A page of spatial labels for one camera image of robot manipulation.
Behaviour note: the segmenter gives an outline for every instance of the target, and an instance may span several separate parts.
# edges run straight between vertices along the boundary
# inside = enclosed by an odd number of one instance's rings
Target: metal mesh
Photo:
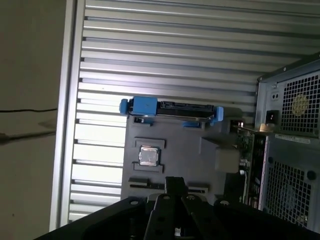
[[[283,93],[281,129],[318,134],[319,75],[286,84]]]
[[[311,185],[305,172],[274,162],[269,168],[266,207],[269,213],[293,224],[307,227]]]

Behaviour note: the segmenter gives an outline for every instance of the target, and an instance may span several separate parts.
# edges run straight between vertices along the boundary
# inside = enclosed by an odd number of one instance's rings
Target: ribbed metal panel
[[[320,48],[318,1],[78,2],[61,225],[120,199],[122,98],[240,108],[252,123],[257,77]]]

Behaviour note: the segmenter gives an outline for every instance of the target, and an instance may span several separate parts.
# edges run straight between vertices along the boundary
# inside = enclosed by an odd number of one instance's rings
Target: beige wall
[[[0,110],[58,105],[66,0],[0,3]],[[46,130],[56,113],[0,113],[0,133]],[[0,239],[49,231],[55,138],[0,146]]]

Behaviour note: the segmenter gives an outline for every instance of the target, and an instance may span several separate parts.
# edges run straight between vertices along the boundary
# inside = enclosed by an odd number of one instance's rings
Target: label sticker
[[[276,134],[275,135],[276,139],[282,139],[286,141],[291,141],[291,142],[296,142],[296,143],[301,143],[301,144],[310,144],[310,139],[307,138],[302,138],[302,137],[297,137],[297,136],[288,136],[288,135],[281,135],[281,134]]]

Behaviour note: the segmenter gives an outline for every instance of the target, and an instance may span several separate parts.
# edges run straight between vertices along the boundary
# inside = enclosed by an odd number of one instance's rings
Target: computer case
[[[258,208],[320,233],[320,52],[258,78],[267,131]]]

